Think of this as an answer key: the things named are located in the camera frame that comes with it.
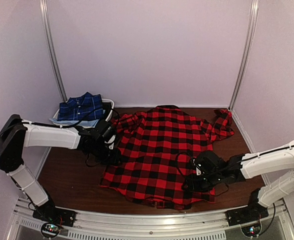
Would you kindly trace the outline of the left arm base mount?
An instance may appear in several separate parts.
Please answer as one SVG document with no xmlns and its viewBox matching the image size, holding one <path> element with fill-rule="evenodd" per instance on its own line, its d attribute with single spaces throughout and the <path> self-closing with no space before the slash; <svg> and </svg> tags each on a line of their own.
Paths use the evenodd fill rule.
<svg viewBox="0 0 294 240">
<path fill-rule="evenodd" d="M 73 210 L 58 208 L 53 202 L 47 201 L 41 206 L 34 206 L 33 218 L 59 226 L 72 227 L 76 212 Z"/>
</svg>

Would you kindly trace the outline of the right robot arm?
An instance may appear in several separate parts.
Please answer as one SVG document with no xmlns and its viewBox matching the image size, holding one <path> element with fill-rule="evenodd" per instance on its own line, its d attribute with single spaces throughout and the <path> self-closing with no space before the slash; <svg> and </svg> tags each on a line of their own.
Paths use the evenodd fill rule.
<svg viewBox="0 0 294 240">
<path fill-rule="evenodd" d="M 212 151 L 205 151 L 192 158 L 190 165 L 196 170 L 184 176 L 182 189 L 189 192 L 209 192 L 216 185 L 244 182 L 256 176 L 287 170 L 287 173 L 270 185 L 251 193 L 243 217 L 253 221 L 262 209 L 294 192 L 294 140 L 271 150 L 239 154 L 224 161 Z"/>
</svg>

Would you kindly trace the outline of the red black plaid shirt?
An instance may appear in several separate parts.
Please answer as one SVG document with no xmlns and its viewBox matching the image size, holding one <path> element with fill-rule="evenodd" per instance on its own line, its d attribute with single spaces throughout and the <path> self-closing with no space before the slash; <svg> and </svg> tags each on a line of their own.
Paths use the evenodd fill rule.
<svg viewBox="0 0 294 240">
<path fill-rule="evenodd" d="M 229 110 L 217 109 L 215 116 L 209 122 L 174 105 L 123 114 L 115 120 L 122 163 L 105 169 L 101 187 L 157 209 L 187 210 L 196 202 L 213 203 L 214 190 L 186 192 L 182 184 L 183 176 L 196 173 L 192 157 L 234 134 Z"/>
</svg>

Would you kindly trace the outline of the white plastic basin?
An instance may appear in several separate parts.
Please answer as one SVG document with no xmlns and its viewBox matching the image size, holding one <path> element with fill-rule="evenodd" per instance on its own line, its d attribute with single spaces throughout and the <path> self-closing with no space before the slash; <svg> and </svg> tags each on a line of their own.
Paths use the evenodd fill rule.
<svg viewBox="0 0 294 240">
<path fill-rule="evenodd" d="M 103 103 L 103 112 L 104 112 L 103 118 L 108 122 L 112 118 L 115 103 L 113 100 L 107 99 L 107 98 L 103 98 L 102 103 Z M 58 113 L 59 113 L 59 110 L 56 111 L 55 115 L 52 118 L 57 119 Z"/>
</svg>

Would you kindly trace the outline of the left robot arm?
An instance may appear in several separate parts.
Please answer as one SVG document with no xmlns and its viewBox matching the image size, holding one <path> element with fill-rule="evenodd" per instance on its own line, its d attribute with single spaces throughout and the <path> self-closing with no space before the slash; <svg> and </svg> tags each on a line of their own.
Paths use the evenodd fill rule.
<svg viewBox="0 0 294 240">
<path fill-rule="evenodd" d="M 58 209 L 24 163 L 23 150 L 29 147 L 78 150 L 95 156 L 102 165 L 117 166 L 121 163 L 121 152 L 110 147 L 116 139 L 115 135 L 111 122 L 104 119 L 100 119 L 94 127 L 83 127 L 79 123 L 54 125 L 31 122 L 13 114 L 0 131 L 0 170 L 39 208 L 42 217 L 54 222 L 59 217 Z"/>
</svg>

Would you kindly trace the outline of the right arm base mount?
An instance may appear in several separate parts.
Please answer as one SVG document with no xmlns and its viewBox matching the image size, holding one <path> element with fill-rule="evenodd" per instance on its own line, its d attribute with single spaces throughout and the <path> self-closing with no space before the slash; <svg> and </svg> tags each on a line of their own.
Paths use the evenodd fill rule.
<svg viewBox="0 0 294 240">
<path fill-rule="evenodd" d="M 251 193 L 247 206 L 226 211 L 229 226 L 246 224 L 269 216 L 268 208 L 258 203 L 259 190 L 258 188 Z"/>
</svg>

